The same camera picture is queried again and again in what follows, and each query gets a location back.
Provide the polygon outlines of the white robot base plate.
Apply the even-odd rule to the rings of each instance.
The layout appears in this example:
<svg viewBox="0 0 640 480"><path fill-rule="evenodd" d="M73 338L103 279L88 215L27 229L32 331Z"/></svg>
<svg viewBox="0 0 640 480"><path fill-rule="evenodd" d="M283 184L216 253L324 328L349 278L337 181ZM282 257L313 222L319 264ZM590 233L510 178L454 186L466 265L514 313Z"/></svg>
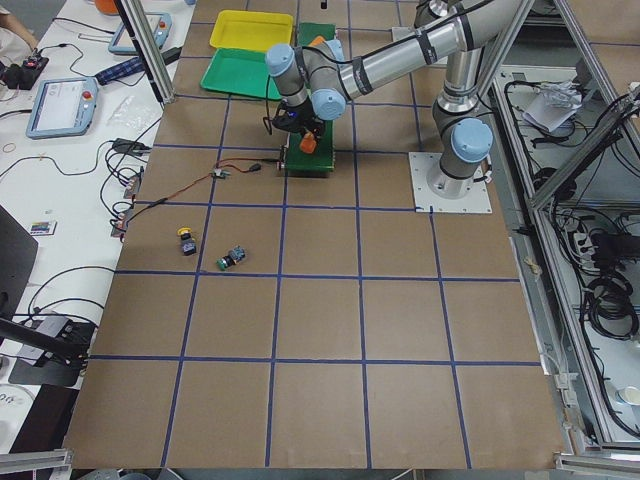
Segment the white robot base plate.
<svg viewBox="0 0 640 480"><path fill-rule="evenodd" d="M440 153L410 152L414 209L422 213L491 214L492 207L482 166L465 180L440 170Z"/></svg>

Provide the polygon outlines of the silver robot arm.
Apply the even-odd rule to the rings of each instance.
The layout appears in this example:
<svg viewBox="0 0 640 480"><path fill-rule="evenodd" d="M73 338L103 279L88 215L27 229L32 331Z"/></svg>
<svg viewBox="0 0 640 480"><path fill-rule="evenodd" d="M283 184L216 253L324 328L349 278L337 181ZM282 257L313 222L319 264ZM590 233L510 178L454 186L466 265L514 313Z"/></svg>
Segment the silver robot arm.
<svg viewBox="0 0 640 480"><path fill-rule="evenodd" d="M416 16L414 31L363 56L345 59L339 40L318 37L309 45L272 46L265 63L281 101L266 127L298 134L312 153L326 125L348 102L446 59L446 77L433 105L444 150L426 182L441 198L466 196L493 144L475 109L526 19L529 1L458 1L434 19Z"/></svg>

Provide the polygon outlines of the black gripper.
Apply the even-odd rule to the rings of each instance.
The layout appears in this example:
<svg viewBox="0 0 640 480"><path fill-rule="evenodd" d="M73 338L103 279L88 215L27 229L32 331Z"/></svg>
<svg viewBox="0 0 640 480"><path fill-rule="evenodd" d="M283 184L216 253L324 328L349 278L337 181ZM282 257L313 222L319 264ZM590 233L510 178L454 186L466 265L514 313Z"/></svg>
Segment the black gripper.
<svg viewBox="0 0 640 480"><path fill-rule="evenodd" d="M296 106L281 100L272 118L272 126L302 137L311 133L316 139L321 139L325 133L325 121L316 116L310 99Z"/></svg>

